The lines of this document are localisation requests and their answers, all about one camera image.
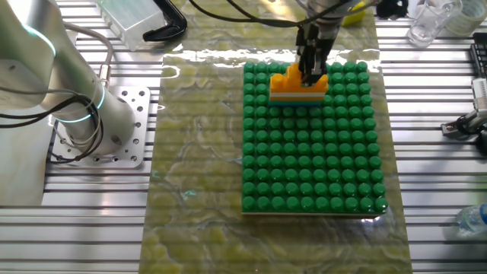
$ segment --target black cable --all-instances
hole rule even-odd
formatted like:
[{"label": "black cable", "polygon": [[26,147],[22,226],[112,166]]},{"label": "black cable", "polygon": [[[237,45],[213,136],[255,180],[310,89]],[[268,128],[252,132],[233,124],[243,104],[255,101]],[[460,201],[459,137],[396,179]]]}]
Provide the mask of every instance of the black cable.
[{"label": "black cable", "polygon": [[334,4],[333,6],[327,8],[324,11],[321,11],[319,14],[316,14],[308,19],[304,19],[302,21],[298,22],[293,22],[293,21],[287,21],[287,20],[277,20],[277,19],[262,19],[255,17],[251,15],[250,13],[246,12],[245,10],[242,9],[239,5],[237,5],[235,2],[232,0],[227,0],[228,3],[230,3],[234,8],[236,8],[241,14],[245,15],[249,19],[239,19],[239,18],[228,18],[225,16],[213,14],[209,11],[206,11],[204,8],[200,7],[198,4],[194,2],[194,0],[189,0],[191,5],[193,5],[198,11],[201,11],[203,14],[206,14],[212,18],[223,20],[223,21],[229,21],[229,22],[234,22],[234,23],[260,23],[260,24],[265,24],[271,27],[301,27],[304,24],[313,22],[317,19],[320,19],[324,15],[329,14],[330,12],[335,11],[337,8],[341,7],[345,3],[349,1],[343,1],[343,2],[338,2]]}]

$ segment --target white mounting plate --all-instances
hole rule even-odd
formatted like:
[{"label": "white mounting plate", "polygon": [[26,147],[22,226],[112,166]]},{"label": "white mounting plate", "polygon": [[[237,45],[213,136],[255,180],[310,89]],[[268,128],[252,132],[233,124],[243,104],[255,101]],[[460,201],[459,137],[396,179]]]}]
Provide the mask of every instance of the white mounting plate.
[{"label": "white mounting plate", "polygon": [[[151,92],[148,88],[140,87],[110,87],[110,92],[116,97],[122,98],[132,108],[135,115],[134,132],[130,139],[117,151],[104,156],[90,155],[80,161],[70,164],[58,164],[59,169],[101,169],[101,170],[126,170],[138,169],[143,163],[145,153],[145,133],[147,132],[148,112],[151,103]],[[65,127],[57,123],[57,129],[61,136],[67,136]],[[69,139],[61,140],[54,133],[53,153],[64,158],[74,158],[80,155],[80,151],[70,148],[65,143]],[[56,162],[56,157],[50,157],[51,162]]]}]

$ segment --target green lego baseplate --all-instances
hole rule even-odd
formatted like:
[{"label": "green lego baseplate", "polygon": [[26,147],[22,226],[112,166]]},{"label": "green lego baseplate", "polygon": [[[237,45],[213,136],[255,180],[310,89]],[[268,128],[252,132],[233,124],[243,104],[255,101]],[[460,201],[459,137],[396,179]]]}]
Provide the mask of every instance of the green lego baseplate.
[{"label": "green lego baseplate", "polygon": [[384,214],[367,64],[328,65],[322,107],[268,107],[269,79],[288,66],[243,67],[242,213]]}]

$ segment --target yellow lego brick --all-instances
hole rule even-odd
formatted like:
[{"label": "yellow lego brick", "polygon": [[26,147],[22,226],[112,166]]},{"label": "yellow lego brick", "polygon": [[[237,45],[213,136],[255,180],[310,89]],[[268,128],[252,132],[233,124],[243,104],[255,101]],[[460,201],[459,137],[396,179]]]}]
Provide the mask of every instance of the yellow lego brick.
[{"label": "yellow lego brick", "polygon": [[[362,1],[360,3],[358,3],[355,7],[353,7],[351,9],[351,11],[354,11],[356,10],[357,8],[361,8],[365,6],[365,3]],[[351,25],[351,24],[355,24],[355,23],[358,23],[362,20],[364,20],[364,16],[365,16],[365,11],[360,11],[359,13],[357,14],[354,14],[354,15],[350,15],[350,16],[347,16],[345,17],[345,19],[343,20],[342,22],[342,26],[348,26],[348,25]]]},{"label": "yellow lego brick", "polygon": [[288,67],[286,75],[280,73],[274,74],[271,77],[270,96],[279,93],[324,94],[328,90],[328,76],[321,76],[320,80],[313,87],[301,87],[301,75],[299,64],[297,63],[293,63]]}]

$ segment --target plastic bottle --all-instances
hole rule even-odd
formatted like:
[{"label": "plastic bottle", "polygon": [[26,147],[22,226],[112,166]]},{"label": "plastic bottle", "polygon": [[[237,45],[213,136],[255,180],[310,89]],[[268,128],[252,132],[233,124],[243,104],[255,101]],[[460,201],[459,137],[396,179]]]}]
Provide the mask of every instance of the plastic bottle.
[{"label": "plastic bottle", "polygon": [[487,202],[463,209],[458,213],[457,221],[464,234],[477,234],[487,231]]}]

